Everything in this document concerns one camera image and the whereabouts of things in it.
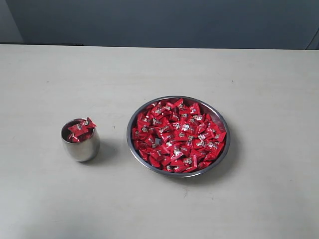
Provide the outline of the pile of red wrapped candies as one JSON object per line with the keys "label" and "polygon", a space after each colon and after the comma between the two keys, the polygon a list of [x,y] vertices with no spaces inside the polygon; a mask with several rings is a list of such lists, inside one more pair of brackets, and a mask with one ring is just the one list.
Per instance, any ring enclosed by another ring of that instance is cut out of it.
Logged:
{"label": "pile of red wrapped candies", "polygon": [[138,114],[134,149],[163,172],[189,173],[212,164],[225,146],[221,130],[199,103],[160,101]]}

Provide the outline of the stainless steel bowl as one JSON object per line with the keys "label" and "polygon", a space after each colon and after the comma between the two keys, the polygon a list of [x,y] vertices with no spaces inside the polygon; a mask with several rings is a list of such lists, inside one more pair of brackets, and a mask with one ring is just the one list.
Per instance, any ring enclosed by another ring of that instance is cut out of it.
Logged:
{"label": "stainless steel bowl", "polygon": [[[198,171],[194,171],[194,172],[189,172],[189,173],[173,173],[173,172],[163,172],[157,168],[155,168],[154,166],[148,164],[147,162],[145,162],[142,157],[138,154],[138,151],[136,149],[134,149],[134,143],[133,143],[133,136],[132,136],[132,129],[134,126],[137,125],[137,119],[138,119],[138,114],[142,113],[143,111],[145,111],[147,109],[148,105],[151,105],[153,103],[159,103],[160,101],[164,101],[165,103],[167,103],[168,101],[172,101],[172,102],[177,102],[177,100],[179,98],[183,98],[185,99],[185,101],[187,103],[199,103],[200,108],[205,112],[208,113],[212,119],[213,122],[217,124],[217,126],[223,130],[224,132],[226,132],[226,137],[225,137],[225,146],[223,147],[223,149],[221,150],[221,153],[219,154],[219,156],[217,156],[216,159],[214,159],[212,161],[212,164],[210,164],[208,167],[204,168],[204,169],[200,169]],[[147,169],[158,173],[160,175],[163,176],[167,176],[167,177],[173,177],[173,178],[190,178],[190,177],[195,177],[201,174],[204,174],[210,170],[212,170],[214,167],[216,167],[217,165],[219,165],[224,158],[226,157],[229,148],[230,148],[230,129],[229,126],[226,122],[226,120],[224,119],[224,117],[220,114],[220,112],[218,112],[214,107],[210,106],[208,103],[205,103],[201,100],[192,98],[192,97],[187,97],[187,96],[163,96],[163,97],[159,97],[159,98],[155,98],[149,102],[144,103],[142,106],[140,106],[135,112],[134,114],[131,116],[131,119],[129,120],[128,126],[127,126],[127,144],[128,147],[130,149],[130,152],[132,153],[132,155],[134,156],[134,158],[144,167],[146,167]]]}

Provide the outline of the stainless steel cup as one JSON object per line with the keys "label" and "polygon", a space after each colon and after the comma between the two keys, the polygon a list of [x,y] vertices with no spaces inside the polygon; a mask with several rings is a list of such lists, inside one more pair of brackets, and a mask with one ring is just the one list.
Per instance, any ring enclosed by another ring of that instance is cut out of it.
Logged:
{"label": "stainless steel cup", "polygon": [[[100,138],[96,127],[89,127],[87,128],[87,132],[84,132],[85,122],[87,126],[93,124],[88,118],[73,119],[63,126],[60,134],[65,150],[77,162],[92,160],[97,156],[100,149]],[[75,126],[78,124],[83,134],[76,136],[70,128],[75,129]]]}

